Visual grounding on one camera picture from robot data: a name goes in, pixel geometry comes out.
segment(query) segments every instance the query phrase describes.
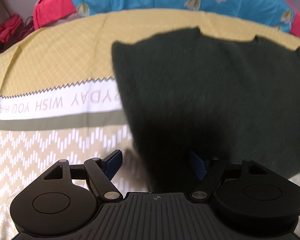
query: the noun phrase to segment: crosshair mark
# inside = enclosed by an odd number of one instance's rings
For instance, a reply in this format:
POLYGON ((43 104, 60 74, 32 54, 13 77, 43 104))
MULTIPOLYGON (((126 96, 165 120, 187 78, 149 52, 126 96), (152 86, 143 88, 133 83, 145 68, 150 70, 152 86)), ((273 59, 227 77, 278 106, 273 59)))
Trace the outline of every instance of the crosshair mark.
POLYGON ((153 199, 156 200, 156 201, 158 201, 158 200, 161 199, 161 197, 157 195, 157 196, 154 196, 153 199))

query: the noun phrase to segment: green towel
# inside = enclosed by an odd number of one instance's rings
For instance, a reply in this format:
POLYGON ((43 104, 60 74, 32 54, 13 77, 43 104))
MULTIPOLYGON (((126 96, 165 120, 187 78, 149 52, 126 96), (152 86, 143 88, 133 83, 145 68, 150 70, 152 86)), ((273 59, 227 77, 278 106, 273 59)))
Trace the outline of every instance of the green towel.
POLYGON ((285 178, 300 172, 300 48, 194 28, 115 42, 112 60, 151 191, 194 189, 189 150, 252 159, 285 178))

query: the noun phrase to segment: red clothing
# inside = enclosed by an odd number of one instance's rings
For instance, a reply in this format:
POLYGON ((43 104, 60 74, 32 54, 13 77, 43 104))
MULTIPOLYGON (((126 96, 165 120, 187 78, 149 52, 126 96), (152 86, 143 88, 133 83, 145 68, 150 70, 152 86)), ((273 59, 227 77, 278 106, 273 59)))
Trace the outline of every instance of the red clothing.
POLYGON ((0 41, 7 43, 11 36, 16 32, 23 21, 18 14, 14 14, 0 25, 0 41))
POLYGON ((33 12, 34 29, 77 12, 72 0, 41 0, 33 12))

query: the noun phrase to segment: metal pivot screw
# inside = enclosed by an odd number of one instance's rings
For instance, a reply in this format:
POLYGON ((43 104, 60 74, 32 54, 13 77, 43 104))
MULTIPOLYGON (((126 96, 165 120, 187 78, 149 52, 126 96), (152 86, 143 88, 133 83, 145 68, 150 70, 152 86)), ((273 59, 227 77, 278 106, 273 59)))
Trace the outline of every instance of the metal pivot screw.
POLYGON ((208 196, 204 191, 195 191, 192 193, 192 196, 196 199, 204 199, 208 196))
POLYGON ((120 194, 115 191, 109 191, 105 194, 105 198, 107 199, 117 199, 118 197, 120 197, 120 194))
POLYGON ((219 157, 212 157, 211 158, 211 165, 214 165, 219 160, 219 157))

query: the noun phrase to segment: yellow bedsheet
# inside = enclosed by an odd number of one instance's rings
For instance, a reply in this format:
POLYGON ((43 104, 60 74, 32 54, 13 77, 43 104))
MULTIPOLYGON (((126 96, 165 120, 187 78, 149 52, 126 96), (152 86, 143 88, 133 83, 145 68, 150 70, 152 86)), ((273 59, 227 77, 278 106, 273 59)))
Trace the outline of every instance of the yellow bedsheet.
MULTIPOLYGON (((300 46, 299 38, 237 18, 149 9, 40 29, 0 55, 0 239, 17 233, 9 215, 14 196, 59 159, 79 164, 119 148, 124 164, 113 183, 123 194, 146 191, 113 79, 111 45, 196 26, 220 39, 259 35, 289 49, 300 46)), ((300 185, 300 174, 291 180, 300 185)))

